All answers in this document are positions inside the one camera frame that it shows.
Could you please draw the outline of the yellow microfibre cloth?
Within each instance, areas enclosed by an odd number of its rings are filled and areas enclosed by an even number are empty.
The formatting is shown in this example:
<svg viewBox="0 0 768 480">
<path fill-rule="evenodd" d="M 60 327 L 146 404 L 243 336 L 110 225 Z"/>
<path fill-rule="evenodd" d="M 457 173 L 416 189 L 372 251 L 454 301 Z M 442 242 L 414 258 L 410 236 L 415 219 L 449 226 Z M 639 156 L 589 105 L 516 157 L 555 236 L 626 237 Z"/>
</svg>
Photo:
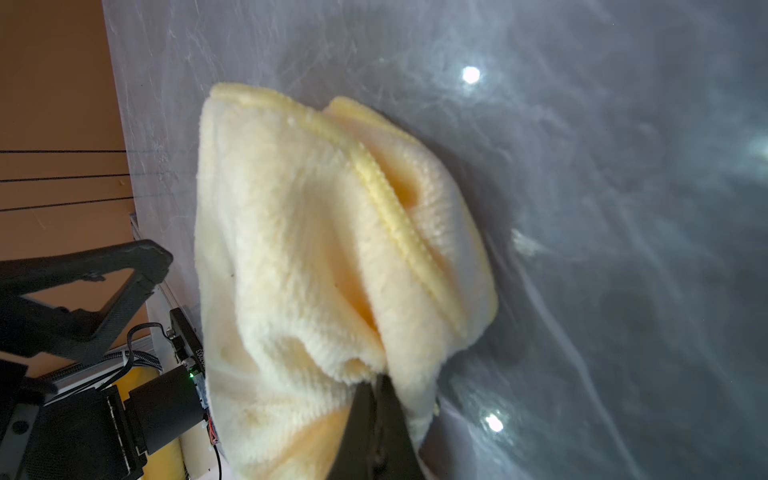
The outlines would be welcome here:
<svg viewBox="0 0 768 480">
<path fill-rule="evenodd" d="M 448 359 L 498 310 L 441 161 L 346 97 L 321 110 L 218 84 L 195 225 L 207 394 L 240 479 L 322 479 L 357 385 L 385 374 L 420 446 Z"/>
</svg>

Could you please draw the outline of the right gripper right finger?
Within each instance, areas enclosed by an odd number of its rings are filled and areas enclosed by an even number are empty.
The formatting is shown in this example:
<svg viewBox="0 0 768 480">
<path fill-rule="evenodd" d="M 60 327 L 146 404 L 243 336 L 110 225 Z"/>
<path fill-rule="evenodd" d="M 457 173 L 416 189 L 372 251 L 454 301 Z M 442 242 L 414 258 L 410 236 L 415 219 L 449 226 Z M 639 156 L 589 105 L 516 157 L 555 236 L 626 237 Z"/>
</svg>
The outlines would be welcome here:
<svg viewBox="0 0 768 480">
<path fill-rule="evenodd" d="M 405 415 L 388 376 L 377 378 L 374 401 L 374 478 L 424 480 Z"/>
</svg>

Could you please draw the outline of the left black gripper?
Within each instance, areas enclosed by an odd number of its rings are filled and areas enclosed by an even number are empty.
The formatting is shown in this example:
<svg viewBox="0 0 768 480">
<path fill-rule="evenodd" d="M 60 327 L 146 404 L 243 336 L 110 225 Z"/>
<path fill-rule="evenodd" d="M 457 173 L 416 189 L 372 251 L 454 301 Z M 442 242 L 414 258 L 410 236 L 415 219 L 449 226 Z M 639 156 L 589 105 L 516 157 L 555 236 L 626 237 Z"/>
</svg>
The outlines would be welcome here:
<svg viewBox="0 0 768 480">
<path fill-rule="evenodd" d="M 1 350 L 100 359 L 169 272 L 151 240 L 1 263 Z M 115 386 L 56 402 L 54 384 L 1 362 L 3 479 L 139 479 L 140 453 Z"/>
</svg>

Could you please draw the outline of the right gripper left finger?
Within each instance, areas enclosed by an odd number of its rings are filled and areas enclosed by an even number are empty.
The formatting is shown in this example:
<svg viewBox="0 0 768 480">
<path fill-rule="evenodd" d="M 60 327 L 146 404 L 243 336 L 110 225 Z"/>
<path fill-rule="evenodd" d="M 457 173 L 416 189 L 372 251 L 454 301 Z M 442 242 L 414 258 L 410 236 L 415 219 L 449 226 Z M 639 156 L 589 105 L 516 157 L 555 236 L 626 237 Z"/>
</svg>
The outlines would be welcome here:
<svg viewBox="0 0 768 480">
<path fill-rule="evenodd" d="M 373 473 L 376 398 L 369 383 L 360 384 L 327 480 L 368 480 Z"/>
</svg>

